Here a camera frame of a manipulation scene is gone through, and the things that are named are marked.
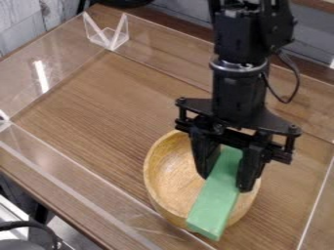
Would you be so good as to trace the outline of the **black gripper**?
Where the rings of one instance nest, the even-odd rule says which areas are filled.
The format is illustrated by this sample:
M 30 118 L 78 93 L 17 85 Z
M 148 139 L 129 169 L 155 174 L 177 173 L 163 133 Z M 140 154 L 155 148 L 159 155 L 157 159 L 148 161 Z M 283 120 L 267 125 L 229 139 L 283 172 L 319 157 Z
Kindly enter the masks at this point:
M 220 146 L 241 151 L 236 186 L 240 192 L 249 192 L 269 161 L 292 161 L 302 129 L 265 107 L 267 62 L 251 65 L 213 60 L 209 69 L 211 97 L 176 99 L 176 129 L 189 135 L 195 169 L 203 179 L 212 171 Z

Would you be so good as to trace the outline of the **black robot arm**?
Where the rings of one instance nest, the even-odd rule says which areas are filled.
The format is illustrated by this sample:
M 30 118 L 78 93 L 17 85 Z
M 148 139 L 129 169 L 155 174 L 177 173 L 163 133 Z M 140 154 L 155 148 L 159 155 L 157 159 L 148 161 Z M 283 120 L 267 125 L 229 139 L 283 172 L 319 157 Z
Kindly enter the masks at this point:
M 213 29 L 212 90 L 208 99 L 179 98 L 176 129 L 191 138 L 196 172 L 207 177 L 219 147 L 241 151 L 236 188 L 252 190 L 269 161 L 288 164 L 302 128 L 265 107 L 271 55 L 292 65 L 281 48 L 296 19 L 288 0 L 207 0 Z

